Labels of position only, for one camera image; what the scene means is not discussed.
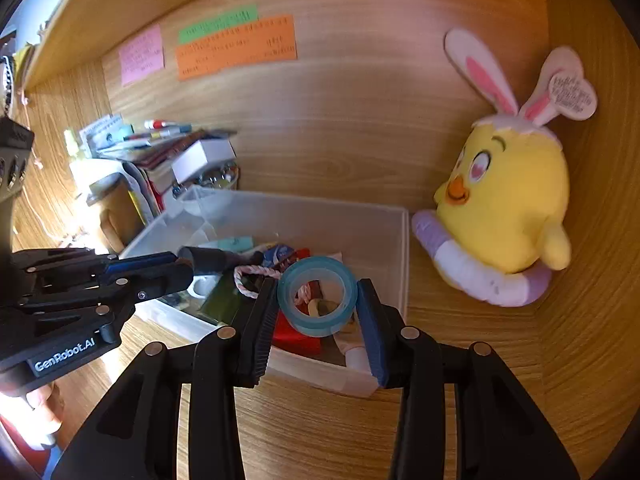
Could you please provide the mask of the person's hand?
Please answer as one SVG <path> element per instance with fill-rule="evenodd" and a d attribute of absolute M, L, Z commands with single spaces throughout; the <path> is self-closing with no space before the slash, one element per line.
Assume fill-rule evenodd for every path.
<path fill-rule="evenodd" d="M 56 382 L 26 394 L 30 406 L 29 421 L 42 434 L 55 434 L 62 426 L 65 403 Z"/>

